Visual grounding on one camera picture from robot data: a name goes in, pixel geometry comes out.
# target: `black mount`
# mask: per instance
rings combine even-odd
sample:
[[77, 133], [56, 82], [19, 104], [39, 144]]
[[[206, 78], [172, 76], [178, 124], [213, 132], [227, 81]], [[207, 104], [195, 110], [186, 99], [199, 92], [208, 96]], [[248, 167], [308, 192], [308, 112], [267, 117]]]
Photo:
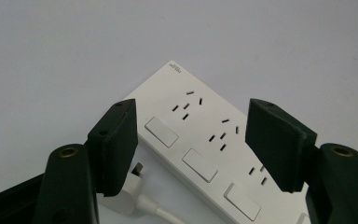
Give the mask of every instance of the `black mount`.
[[43, 175], [0, 193], [0, 224], [99, 223], [95, 193], [119, 194], [137, 145], [135, 100], [112, 105], [84, 145], [57, 148]]
[[275, 104], [251, 99], [245, 141], [281, 191], [306, 182], [312, 224], [358, 224], [358, 151], [315, 146], [317, 134]]

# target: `white power cord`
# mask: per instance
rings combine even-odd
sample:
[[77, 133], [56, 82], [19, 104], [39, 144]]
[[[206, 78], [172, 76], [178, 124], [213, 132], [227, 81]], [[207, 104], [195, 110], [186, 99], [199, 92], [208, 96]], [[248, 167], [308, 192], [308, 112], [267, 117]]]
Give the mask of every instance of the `white power cord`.
[[[140, 166], [142, 165], [138, 163], [135, 167], [135, 169], [138, 168], [137, 172], [135, 172], [136, 174], [139, 174], [140, 169], [142, 169]], [[141, 193], [143, 183], [144, 181], [140, 176], [127, 173], [126, 182], [121, 192], [115, 197], [107, 198], [104, 198], [102, 194], [98, 194], [98, 202], [123, 215], [130, 215], [137, 208], [150, 215], [161, 217], [172, 224], [186, 224], [181, 218], [160, 207], [156, 201]]]
[[140, 194], [136, 200], [136, 208], [151, 215], [161, 217], [170, 223], [174, 224], [186, 224], [181, 218], [177, 217], [167, 209], [160, 207], [156, 201], [147, 197], [144, 194]]

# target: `gray background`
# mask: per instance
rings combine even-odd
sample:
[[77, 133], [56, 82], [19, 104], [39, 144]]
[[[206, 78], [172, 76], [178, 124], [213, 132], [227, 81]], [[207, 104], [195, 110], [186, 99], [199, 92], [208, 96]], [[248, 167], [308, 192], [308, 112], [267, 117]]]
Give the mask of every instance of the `gray background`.
[[[175, 60], [243, 113], [271, 101], [358, 149], [358, 1], [0, 1], [0, 191], [83, 143], [113, 103]], [[138, 147], [144, 192], [221, 223]], [[102, 223], [164, 223], [100, 206]]]

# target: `white power strip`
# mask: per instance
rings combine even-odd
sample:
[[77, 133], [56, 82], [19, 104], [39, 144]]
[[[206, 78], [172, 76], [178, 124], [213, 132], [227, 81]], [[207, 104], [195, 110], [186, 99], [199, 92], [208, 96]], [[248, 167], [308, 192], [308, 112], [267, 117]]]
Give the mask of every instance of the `white power strip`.
[[225, 221], [310, 223], [305, 190], [282, 193], [244, 142], [246, 116], [176, 62], [130, 98], [140, 144]]

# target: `switch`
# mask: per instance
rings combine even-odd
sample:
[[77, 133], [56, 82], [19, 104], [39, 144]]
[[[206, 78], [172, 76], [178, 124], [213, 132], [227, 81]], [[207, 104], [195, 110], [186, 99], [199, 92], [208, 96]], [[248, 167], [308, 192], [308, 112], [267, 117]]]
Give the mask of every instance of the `switch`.
[[261, 210], [260, 205], [255, 203], [246, 193], [244, 193], [238, 186], [231, 183], [225, 192], [225, 198], [236, 206], [244, 215], [252, 221], [255, 221], [258, 213]]
[[149, 120], [145, 127], [166, 147], [171, 147], [176, 139], [179, 138], [176, 133], [174, 133], [157, 117], [153, 117], [151, 120]]
[[210, 183], [217, 174], [217, 168], [205, 160], [193, 148], [183, 157], [183, 161], [208, 183]]

